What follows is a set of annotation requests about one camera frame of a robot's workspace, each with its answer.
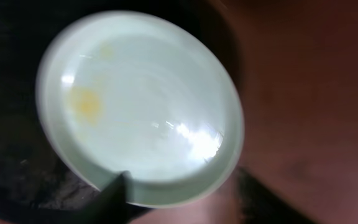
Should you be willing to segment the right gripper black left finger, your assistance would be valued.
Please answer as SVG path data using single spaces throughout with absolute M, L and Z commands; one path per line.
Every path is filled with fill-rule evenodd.
M 125 224 L 130 220 L 126 173 L 122 172 L 100 194 L 82 209 L 70 216 L 76 224 Z

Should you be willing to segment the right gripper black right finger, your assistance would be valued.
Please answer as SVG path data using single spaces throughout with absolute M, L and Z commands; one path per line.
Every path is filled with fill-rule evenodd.
M 265 188 L 244 168 L 237 168 L 241 219 L 245 224 L 314 224 Z

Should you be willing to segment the mint green plate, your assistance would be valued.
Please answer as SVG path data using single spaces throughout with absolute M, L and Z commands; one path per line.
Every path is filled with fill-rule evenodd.
M 129 174 L 129 203 L 177 207 L 218 189 L 244 142 L 243 112 L 221 62 L 159 17 L 106 11 L 69 25 L 37 73 L 37 112 L 60 159 L 105 189 Z

